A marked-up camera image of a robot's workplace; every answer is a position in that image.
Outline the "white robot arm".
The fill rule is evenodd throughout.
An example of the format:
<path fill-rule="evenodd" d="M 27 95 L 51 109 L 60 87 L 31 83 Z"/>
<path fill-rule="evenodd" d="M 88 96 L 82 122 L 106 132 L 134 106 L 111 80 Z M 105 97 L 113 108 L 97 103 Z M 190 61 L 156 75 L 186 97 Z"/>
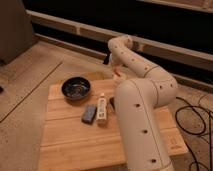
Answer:
<path fill-rule="evenodd" d="M 115 89 L 114 105 L 124 153 L 130 171 L 174 171 L 154 109 L 176 98 L 176 79 L 161 66 L 132 51 L 129 35 L 108 41 L 109 61 L 124 65 L 136 76 Z"/>

